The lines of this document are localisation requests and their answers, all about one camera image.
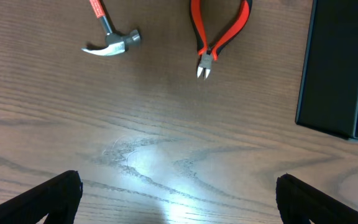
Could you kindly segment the dark green open box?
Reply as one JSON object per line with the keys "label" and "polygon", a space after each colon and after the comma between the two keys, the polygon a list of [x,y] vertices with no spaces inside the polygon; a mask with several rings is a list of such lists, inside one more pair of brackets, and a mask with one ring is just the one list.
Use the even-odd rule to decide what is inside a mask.
{"label": "dark green open box", "polygon": [[296,124],[358,140],[358,0],[314,0]]}

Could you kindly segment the small claw hammer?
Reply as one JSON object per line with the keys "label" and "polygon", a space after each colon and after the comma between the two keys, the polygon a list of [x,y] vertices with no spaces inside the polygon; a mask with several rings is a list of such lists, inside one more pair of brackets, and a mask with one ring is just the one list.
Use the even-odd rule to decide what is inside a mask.
{"label": "small claw hammer", "polygon": [[131,31],[128,35],[121,35],[112,29],[112,25],[106,16],[104,8],[100,0],[89,0],[91,7],[93,8],[95,16],[100,21],[104,31],[105,31],[105,43],[106,46],[101,49],[93,49],[91,47],[82,48],[82,51],[103,56],[110,57],[118,54],[124,53],[128,46],[138,45],[141,42],[141,36],[137,29]]}

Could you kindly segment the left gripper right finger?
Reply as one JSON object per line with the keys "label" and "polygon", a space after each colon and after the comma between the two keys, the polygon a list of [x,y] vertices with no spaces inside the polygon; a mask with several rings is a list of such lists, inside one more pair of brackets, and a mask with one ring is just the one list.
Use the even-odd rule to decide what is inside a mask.
{"label": "left gripper right finger", "polygon": [[358,211],[290,174],[277,179],[276,202],[284,224],[358,223]]}

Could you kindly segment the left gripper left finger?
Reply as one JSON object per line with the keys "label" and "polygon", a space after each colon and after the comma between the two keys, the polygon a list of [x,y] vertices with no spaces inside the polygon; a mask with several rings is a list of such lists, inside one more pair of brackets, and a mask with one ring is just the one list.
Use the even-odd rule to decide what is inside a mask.
{"label": "left gripper left finger", "polygon": [[79,173],[68,170],[0,204],[0,223],[73,224],[82,195]]}

